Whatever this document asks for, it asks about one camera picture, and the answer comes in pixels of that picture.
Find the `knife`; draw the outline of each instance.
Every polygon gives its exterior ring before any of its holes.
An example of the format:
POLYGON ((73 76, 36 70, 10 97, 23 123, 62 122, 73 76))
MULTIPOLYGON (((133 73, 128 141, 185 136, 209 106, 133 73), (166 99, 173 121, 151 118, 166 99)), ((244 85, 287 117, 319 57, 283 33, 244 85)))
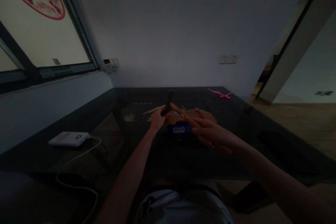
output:
POLYGON ((165 114, 167 114, 170 111, 170 103, 173 101, 173 96, 174 96, 174 91, 170 91, 169 95, 168 95, 168 100, 167 100, 167 103, 166 103, 166 107, 164 108, 164 110, 162 110, 161 116, 164 116, 165 114))

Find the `white power bank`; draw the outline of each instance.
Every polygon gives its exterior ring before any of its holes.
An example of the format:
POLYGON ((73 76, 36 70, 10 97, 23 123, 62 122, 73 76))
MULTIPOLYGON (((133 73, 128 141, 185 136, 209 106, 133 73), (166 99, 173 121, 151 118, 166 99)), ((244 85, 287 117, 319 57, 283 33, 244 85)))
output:
POLYGON ((81 145, 88 137, 87 132, 68 132, 64 131, 53 139, 51 139, 48 144, 53 146, 67 146, 67 147, 78 147, 81 145))

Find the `pink paper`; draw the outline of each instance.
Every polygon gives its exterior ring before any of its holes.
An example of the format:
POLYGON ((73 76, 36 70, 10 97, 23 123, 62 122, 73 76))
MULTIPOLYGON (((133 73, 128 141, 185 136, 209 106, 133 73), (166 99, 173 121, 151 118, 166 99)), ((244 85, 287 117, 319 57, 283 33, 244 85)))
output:
POLYGON ((221 98, 225 97, 226 99, 230 99, 231 97, 229 97, 229 95, 232 94, 232 93, 228 93, 228 94, 226 95, 226 94, 222 94, 222 93, 219 92, 219 91, 214 91, 214 90, 211 90, 211 89, 209 89, 209 91, 211 91, 212 93, 220 94, 220 97, 221 97, 221 98))

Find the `charging cable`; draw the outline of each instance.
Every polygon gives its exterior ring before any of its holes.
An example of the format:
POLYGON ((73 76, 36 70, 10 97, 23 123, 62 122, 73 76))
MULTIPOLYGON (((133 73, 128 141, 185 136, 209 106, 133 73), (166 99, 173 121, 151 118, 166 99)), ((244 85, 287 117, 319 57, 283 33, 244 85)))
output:
POLYGON ((86 152, 78 155, 77 157, 71 159, 69 162, 67 162, 63 167, 62 169, 60 169, 58 171, 58 173, 56 174, 56 182, 61 184, 62 186, 65 186, 65 187, 70 187, 70 188, 75 188, 75 189, 85 189, 85 190, 88 190, 90 192, 92 192, 95 196, 96 196, 96 200, 94 202, 94 205, 93 205, 93 208, 91 210, 91 212, 89 213, 89 215, 86 217, 86 219, 82 222, 82 224, 84 224, 88 218, 91 216, 91 214, 93 213, 93 211, 95 210, 96 208, 96 205, 97 205, 97 201, 98 201, 98 193, 95 191, 95 190, 92 190, 91 188, 89 187, 82 187, 82 186, 75 186, 75 185, 69 185, 69 184, 66 184, 66 183, 63 183, 62 181, 59 180, 58 176, 60 175, 60 173, 65 169, 65 167, 67 167, 68 164, 70 164, 72 161, 74 161, 75 159, 85 155, 86 153, 90 152, 91 150, 93 150, 94 148, 96 148, 99 144, 101 144, 102 140, 98 137, 93 137, 93 136, 90 136, 91 139, 98 139, 99 140, 99 143, 97 143, 95 146, 93 146, 91 149, 87 150, 86 152))

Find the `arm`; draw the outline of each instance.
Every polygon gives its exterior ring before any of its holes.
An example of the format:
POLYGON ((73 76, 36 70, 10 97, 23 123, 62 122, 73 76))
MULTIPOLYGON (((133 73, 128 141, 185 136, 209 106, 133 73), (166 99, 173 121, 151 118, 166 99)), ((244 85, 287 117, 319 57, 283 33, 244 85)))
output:
POLYGON ((252 146, 208 120, 195 119, 204 128, 193 128, 206 145, 225 145, 274 199, 293 223, 332 223, 332 210, 306 186, 278 168, 252 146))
POLYGON ((163 108, 152 117, 149 130, 121 169, 114 185, 100 209, 95 224, 125 223, 133 198, 144 174, 147 157, 156 133, 169 114, 160 115, 163 108))

